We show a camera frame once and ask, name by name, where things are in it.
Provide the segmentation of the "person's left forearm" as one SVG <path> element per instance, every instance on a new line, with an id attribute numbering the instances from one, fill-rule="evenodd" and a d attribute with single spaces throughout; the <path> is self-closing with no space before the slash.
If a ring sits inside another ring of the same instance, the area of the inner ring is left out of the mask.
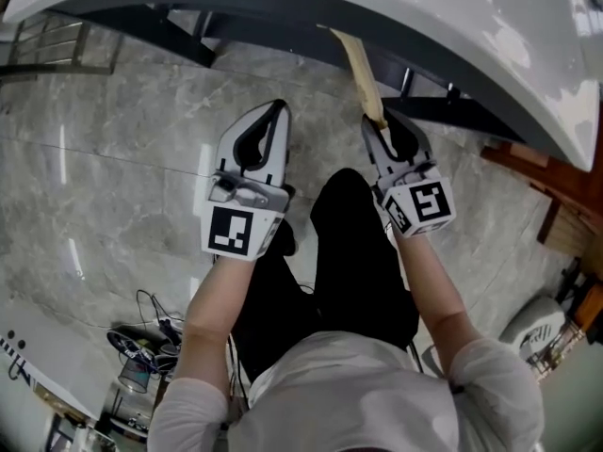
<path id="1" fill-rule="evenodd" d="M 254 262 L 221 256 L 187 307 L 177 379 L 197 379 L 230 395 L 226 347 L 247 296 Z"/>

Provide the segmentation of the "person's right forearm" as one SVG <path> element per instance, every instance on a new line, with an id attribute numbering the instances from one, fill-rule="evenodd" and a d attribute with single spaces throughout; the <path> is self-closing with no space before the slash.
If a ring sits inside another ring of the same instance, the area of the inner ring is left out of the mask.
<path id="1" fill-rule="evenodd" d="M 458 352 L 481 335 L 428 238 L 423 234 L 405 238 L 398 230 L 394 237 L 416 308 L 447 374 Z"/>

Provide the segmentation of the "wooden slatted rack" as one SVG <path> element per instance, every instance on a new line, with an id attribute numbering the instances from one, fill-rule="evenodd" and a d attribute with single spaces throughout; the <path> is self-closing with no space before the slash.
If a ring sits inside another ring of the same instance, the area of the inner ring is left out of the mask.
<path id="1" fill-rule="evenodd" d="M 573 209 L 560 201 L 549 205 L 537 241 L 548 249 L 572 257 L 581 257 L 595 233 Z"/>

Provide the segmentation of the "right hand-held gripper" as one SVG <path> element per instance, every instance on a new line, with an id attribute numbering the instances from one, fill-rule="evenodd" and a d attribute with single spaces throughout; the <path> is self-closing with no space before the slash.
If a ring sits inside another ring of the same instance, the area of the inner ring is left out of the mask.
<path id="1" fill-rule="evenodd" d="M 361 133 L 378 171 L 377 202 L 404 238 L 442 229 L 456 218 L 452 190 L 432 159 L 424 131 L 397 110 L 386 108 L 383 131 L 367 114 Z"/>

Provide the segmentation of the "red-brown wooden vanity cabinet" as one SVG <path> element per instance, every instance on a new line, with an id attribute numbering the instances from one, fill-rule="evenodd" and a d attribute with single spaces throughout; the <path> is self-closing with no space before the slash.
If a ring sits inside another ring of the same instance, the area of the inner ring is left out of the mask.
<path id="1" fill-rule="evenodd" d="M 590 171 L 517 143 L 485 146 L 481 157 L 519 173 L 538 189 L 577 209 L 593 227 L 603 229 L 603 137 L 597 140 Z"/>

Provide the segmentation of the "large white sink basin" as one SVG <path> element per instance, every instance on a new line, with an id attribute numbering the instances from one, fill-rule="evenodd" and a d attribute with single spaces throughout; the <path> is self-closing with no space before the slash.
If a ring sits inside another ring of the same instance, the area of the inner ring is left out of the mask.
<path id="1" fill-rule="evenodd" d="M 454 84 L 533 148 L 592 168 L 603 85 L 603 0 L 10 0 L 17 23 L 140 4 L 237 14 L 244 36 L 292 25 L 351 34 Z"/>

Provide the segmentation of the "person's black trousers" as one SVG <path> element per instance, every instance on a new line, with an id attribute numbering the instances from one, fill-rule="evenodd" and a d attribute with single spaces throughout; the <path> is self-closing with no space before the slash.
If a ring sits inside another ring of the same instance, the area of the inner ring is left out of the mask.
<path id="1" fill-rule="evenodd" d="M 254 267 L 233 329 L 249 380 L 319 331 L 356 333 L 401 350 L 416 335 L 419 314 L 367 181 L 354 169 L 338 171 L 321 189 L 310 219 L 318 237 L 313 294 L 302 291 L 285 261 L 293 245 L 287 222 Z"/>

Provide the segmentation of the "black mesh bin teal contents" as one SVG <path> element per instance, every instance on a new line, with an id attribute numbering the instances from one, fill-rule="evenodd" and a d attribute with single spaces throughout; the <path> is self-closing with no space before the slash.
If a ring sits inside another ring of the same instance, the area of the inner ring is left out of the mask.
<path id="1" fill-rule="evenodd" d="M 118 382 L 132 392 L 146 394 L 150 377 L 151 369 L 148 365 L 127 358 L 118 376 Z"/>

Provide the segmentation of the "black round labelled device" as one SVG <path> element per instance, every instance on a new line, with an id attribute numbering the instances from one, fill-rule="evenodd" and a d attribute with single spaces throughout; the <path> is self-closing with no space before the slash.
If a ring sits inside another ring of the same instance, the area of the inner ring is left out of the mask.
<path id="1" fill-rule="evenodd" d="M 106 338 L 109 344 L 128 359 L 143 364 L 155 361 L 155 349 L 151 342 L 137 332 L 109 330 Z"/>

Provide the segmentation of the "wooden spatula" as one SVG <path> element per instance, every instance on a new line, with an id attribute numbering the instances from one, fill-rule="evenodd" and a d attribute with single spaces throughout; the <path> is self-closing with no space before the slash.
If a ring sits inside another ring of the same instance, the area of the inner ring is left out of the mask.
<path id="1" fill-rule="evenodd" d="M 330 31 L 344 47 L 364 113 L 377 124 L 380 130 L 387 128 L 388 123 L 384 115 L 381 94 L 363 42 L 339 30 L 331 28 Z"/>

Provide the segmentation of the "dark metal frame rack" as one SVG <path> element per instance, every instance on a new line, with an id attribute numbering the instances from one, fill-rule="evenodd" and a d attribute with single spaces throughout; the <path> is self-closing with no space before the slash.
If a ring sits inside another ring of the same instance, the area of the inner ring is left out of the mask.
<path id="1" fill-rule="evenodd" d="M 122 43 L 119 34 L 52 14 L 0 23 L 0 83 L 44 74 L 110 75 Z"/>

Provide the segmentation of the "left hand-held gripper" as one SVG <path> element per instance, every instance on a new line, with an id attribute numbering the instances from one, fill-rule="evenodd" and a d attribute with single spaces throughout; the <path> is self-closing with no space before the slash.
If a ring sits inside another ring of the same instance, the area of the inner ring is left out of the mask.
<path id="1" fill-rule="evenodd" d="M 219 171 L 210 178 L 201 217 L 204 251 L 248 262 L 267 252 L 291 199 L 281 187 L 290 118 L 284 100 L 270 101 L 243 114 L 222 134 Z"/>

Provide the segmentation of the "person's white shirt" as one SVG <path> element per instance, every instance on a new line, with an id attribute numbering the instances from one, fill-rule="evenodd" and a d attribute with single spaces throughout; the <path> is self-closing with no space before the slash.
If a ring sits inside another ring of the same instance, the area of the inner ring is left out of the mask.
<path id="1" fill-rule="evenodd" d="M 174 380 L 147 448 L 214 452 L 224 440 L 227 452 L 530 452 L 544 424 L 534 376 L 497 341 L 464 346 L 437 379 L 386 342 L 319 332 L 257 378 L 236 421 L 214 386 Z"/>

